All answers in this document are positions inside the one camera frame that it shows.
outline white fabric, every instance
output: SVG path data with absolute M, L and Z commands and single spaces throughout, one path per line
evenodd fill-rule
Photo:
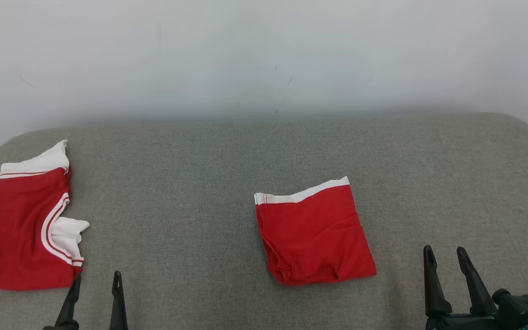
M 82 264 L 84 260 L 79 252 L 80 233 L 88 226 L 89 223 L 86 221 L 67 217 L 58 217 L 56 221 L 50 224 L 52 242 L 70 255 L 73 265 L 79 262 Z
M 62 140 L 40 156 L 21 163 L 3 163 L 0 178 L 39 175 L 59 167 L 63 167 L 66 173 L 69 169 L 69 159 L 65 153 L 66 142 L 67 140 Z
M 302 192 L 297 192 L 289 196 L 275 196 L 270 194 L 263 194 L 258 192 L 254 194 L 254 201 L 256 205 L 262 204 L 280 204 L 280 203 L 299 203 L 307 197 L 313 196 L 314 194 L 325 190 L 327 188 L 339 187 L 339 186 L 349 186 L 350 180 L 346 177 L 340 178 L 339 180 L 329 180 L 325 183 L 321 183 L 318 186 L 311 187 Z

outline white stripe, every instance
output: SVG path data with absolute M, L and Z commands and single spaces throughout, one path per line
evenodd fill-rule
M 349 186 L 350 180 L 346 177 L 340 178 L 339 180 L 330 180 L 325 183 L 321 183 L 318 186 L 311 187 L 307 190 L 303 190 L 302 192 L 297 192 L 296 194 L 292 194 L 289 196 L 274 196 L 270 194 L 263 194 L 262 192 L 258 192 L 254 194 L 254 202 L 256 205 L 262 205 L 262 204 L 280 204 L 280 203 L 299 203 L 300 201 L 303 201 L 307 197 L 311 197 L 314 194 L 320 192 L 321 190 L 325 190 L 328 188 L 333 187 L 339 187 L 339 186 Z
M 65 263 L 67 263 L 69 265 L 72 265 L 73 264 L 72 259 L 67 258 L 65 255 L 63 255 L 62 253 L 56 251 L 55 249 L 53 249 L 50 246 L 50 244 L 48 244 L 48 240 L 50 240 L 50 242 L 53 244 L 53 246 L 55 248 L 59 249 L 60 251 L 62 251 L 64 253 L 66 253 L 67 255 L 69 255 L 69 253 L 66 252 L 64 249 L 61 249 L 61 248 L 57 247 L 56 244 L 54 244 L 54 242 L 52 241 L 52 237 L 51 237 L 50 231 L 46 230 L 46 228 L 48 228 L 48 224 L 51 221 L 52 221 L 52 223 L 54 221 L 56 221 L 56 219 L 59 217 L 59 215 L 65 209 L 66 205 L 69 203 L 69 200 L 65 201 L 65 198 L 67 198 L 68 196 L 69 196 L 69 194 L 65 192 L 62 195 L 62 197 L 60 198 L 60 200 L 58 201 L 58 203 L 56 203 L 56 205 L 54 206 L 52 211 L 50 211 L 50 213 L 48 213 L 48 216 L 46 217 L 46 219 L 44 220 L 44 224 L 42 225 L 42 230 L 40 232 L 40 239 L 42 240 L 42 244 L 44 244 L 44 248 L 46 248 L 48 250 L 48 252 L 52 253 L 53 255 L 56 255 L 57 257 L 59 257 L 60 259 L 65 261 Z
M 0 178 L 31 177 L 31 176 L 45 175 L 46 173 L 48 173 L 48 172 L 44 172 L 44 173 L 17 173 L 16 175 L 0 175 Z

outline folded red cloth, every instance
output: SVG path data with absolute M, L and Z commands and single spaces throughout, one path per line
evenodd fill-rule
M 347 177 L 290 196 L 257 193 L 266 269 L 288 286 L 376 275 Z

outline red garment with white trim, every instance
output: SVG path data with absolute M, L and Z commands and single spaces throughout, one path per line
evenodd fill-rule
M 0 172 L 0 288 L 71 286 L 81 271 L 80 232 L 89 223 L 60 217 L 69 203 L 66 140 Z
M 266 269 L 288 286 L 376 275 L 347 177 L 290 196 L 254 195 Z

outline clothing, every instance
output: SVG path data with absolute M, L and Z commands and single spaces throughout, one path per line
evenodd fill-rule
M 347 177 L 290 196 L 257 193 L 267 270 L 288 286 L 376 275 Z
M 89 223 L 60 217 L 69 203 L 66 140 L 0 172 L 0 288 L 70 286 L 84 262 L 78 244 Z

